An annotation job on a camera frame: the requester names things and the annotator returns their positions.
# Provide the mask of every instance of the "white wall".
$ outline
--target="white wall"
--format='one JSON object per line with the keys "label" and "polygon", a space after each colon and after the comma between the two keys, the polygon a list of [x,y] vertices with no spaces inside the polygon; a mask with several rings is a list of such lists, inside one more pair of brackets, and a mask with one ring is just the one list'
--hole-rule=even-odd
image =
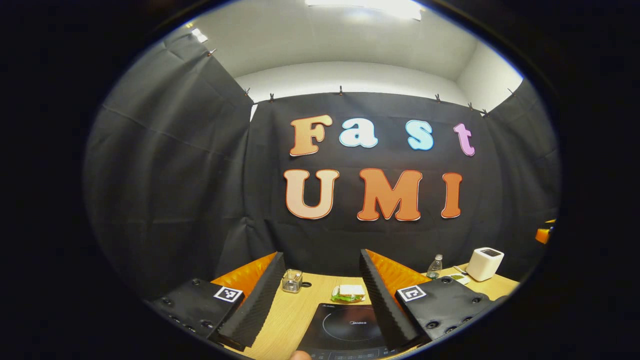
{"label": "white wall", "polygon": [[456,82],[474,109],[493,110],[522,83],[522,76],[501,55],[479,42]]}
{"label": "white wall", "polygon": [[467,105],[467,97],[451,80],[425,72],[377,63],[327,61],[276,67],[236,78],[254,102],[303,94],[382,92],[440,99]]}

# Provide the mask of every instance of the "ceiling light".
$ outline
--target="ceiling light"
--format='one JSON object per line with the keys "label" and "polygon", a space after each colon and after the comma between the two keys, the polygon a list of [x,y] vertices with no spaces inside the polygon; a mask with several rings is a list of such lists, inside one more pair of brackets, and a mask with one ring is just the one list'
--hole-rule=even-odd
{"label": "ceiling light", "polygon": [[198,39],[199,42],[205,42],[205,41],[208,40],[207,37],[204,36],[204,34],[201,33],[198,28],[195,28],[195,29],[191,30],[191,33],[196,36],[196,38]]}
{"label": "ceiling light", "polygon": [[305,0],[309,6],[357,6],[383,10],[389,14],[420,21],[423,7],[412,0]]}

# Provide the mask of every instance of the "wooden table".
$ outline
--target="wooden table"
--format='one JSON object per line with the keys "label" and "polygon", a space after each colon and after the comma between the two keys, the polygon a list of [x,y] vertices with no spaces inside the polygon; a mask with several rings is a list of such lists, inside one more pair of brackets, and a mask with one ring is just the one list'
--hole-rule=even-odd
{"label": "wooden table", "polygon": [[[467,264],[458,267],[464,271]],[[446,268],[440,275],[451,275],[457,272],[454,268]],[[311,282],[312,286],[302,288],[297,294],[278,289],[269,315],[252,347],[246,348],[244,352],[229,349],[258,360],[288,360],[305,335],[318,304],[331,303],[331,293],[336,285],[361,284],[366,290],[361,277],[327,276],[305,272],[303,281]],[[486,294],[491,300],[509,295],[516,286],[518,286],[517,281],[499,275],[494,275],[483,282],[477,282],[471,278],[467,284],[468,288]],[[367,296],[365,301],[357,304],[370,305],[371,300]]]}

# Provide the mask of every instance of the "light blue letter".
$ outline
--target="light blue letter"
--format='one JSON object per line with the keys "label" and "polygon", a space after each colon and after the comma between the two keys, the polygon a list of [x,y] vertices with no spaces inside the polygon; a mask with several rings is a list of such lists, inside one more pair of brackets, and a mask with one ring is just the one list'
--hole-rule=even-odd
{"label": "light blue letter", "polygon": [[406,132],[412,137],[409,138],[409,146],[413,150],[429,150],[433,147],[433,137],[431,136],[431,125],[426,121],[409,120],[405,127]]}
{"label": "light blue letter", "polygon": [[342,128],[346,129],[340,134],[340,143],[344,146],[374,147],[378,144],[378,139],[373,133],[373,123],[367,119],[349,119],[342,123]]}

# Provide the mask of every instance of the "spoon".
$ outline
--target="spoon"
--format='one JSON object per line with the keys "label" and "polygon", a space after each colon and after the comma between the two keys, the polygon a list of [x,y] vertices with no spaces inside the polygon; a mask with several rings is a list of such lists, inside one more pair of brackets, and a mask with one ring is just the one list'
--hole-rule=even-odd
{"label": "spoon", "polygon": [[462,271],[459,267],[457,267],[455,265],[453,266],[453,268],[456,269],[457,271],[459,271],[462,275],[468,275],[468,273]]}

